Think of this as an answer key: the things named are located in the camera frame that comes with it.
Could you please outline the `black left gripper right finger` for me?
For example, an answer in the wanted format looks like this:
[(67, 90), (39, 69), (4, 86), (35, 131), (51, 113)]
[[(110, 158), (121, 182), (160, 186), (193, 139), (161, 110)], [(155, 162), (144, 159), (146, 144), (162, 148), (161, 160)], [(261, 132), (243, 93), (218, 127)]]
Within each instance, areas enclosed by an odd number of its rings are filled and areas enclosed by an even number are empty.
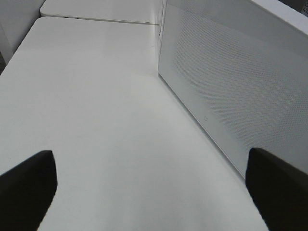
[(251, 148), (245, 184), (270, 231), (308, 229), (308, 176), (272, 153)]

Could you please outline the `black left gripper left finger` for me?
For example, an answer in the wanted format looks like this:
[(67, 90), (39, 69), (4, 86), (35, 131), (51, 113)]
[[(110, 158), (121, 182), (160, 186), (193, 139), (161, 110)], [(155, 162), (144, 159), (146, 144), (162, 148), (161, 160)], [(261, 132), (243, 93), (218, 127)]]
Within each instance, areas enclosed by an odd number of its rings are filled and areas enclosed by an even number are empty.
[(0, 176), (0, 229), (36, 231), (58, 186), (51, 150), (40, 151)]

